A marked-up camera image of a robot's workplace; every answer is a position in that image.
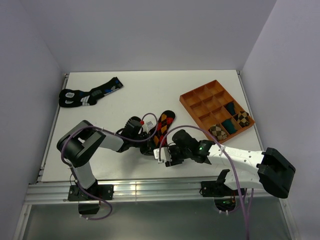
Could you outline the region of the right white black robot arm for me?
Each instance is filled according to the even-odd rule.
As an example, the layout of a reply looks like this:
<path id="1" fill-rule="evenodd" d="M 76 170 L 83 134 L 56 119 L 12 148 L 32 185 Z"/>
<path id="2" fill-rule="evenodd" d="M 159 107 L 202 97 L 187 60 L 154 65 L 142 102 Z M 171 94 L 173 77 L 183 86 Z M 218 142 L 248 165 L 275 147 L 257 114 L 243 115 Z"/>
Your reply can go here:
<path id="1" fill-rule="evenodd" d="M 160 149 L 159 158 L 166 167 L 182 164 L 186 159 L 222 166 L 212 187 L 215 197 L 224 197 L 238 188 L 263 189 L 280 199 L 289 196 L 296 168 L 275 148 L 250 151 L 207 139 L 198 141 L 184 129 L 177 131 L 172 140 L 172 145 Z"/>

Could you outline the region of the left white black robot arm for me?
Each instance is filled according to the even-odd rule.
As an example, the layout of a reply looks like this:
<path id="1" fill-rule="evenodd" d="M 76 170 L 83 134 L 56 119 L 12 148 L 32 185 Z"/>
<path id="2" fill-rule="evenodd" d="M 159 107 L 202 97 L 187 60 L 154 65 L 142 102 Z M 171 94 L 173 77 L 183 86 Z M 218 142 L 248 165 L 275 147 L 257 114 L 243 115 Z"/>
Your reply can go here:
<path id="1" fill-rule="evenodd" d="M 138 148 L 143 155 L 153 151 L 151 140 L 156 133 L 156 124 L 145 122 L 139 117 L 131 117 L 117 132 L 107 132 L 83 120 L 66 133 L 56 145 L 62 161 L 68 165 L 77 181 L 74 187 L 86 199 L 112 199 L 112 192 L 103 190 L 92 172 L 90 159 L 98 148 L 122 153 L 130 148 Z"/>

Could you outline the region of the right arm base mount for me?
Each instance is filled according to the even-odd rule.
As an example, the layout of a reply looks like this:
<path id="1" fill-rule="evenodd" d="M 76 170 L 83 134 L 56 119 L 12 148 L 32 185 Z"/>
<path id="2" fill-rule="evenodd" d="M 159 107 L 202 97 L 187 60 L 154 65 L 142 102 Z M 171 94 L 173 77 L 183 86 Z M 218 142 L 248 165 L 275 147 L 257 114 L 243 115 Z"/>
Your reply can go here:
<path id="1" fill-rule="evenodd" d="M 199 193 L 203 197 L 223 198 L 239 195 L 237 190 L 232 190 L 224 183 L 219 183 L 216 180 L 202 181 L 200 185 Z"/>

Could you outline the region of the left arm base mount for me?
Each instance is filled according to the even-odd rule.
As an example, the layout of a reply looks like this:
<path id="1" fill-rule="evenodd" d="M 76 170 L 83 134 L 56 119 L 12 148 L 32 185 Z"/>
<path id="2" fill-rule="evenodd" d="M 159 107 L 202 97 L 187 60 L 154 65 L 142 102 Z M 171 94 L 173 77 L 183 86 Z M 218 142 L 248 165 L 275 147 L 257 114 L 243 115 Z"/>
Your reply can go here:
<path id="1" fill-rule="evenodd" d="M 90 189 L 85 190 L 86 193 L 79 188 L 78 185 L 72 185 L 69 188 L 69 193 L 67 200 L 69 202 L 81 202 L 81 201 L 91 201 L 91 200 L 112 200 L 114 194 L 113 184 L 98 184 L 92 186 Z"/>

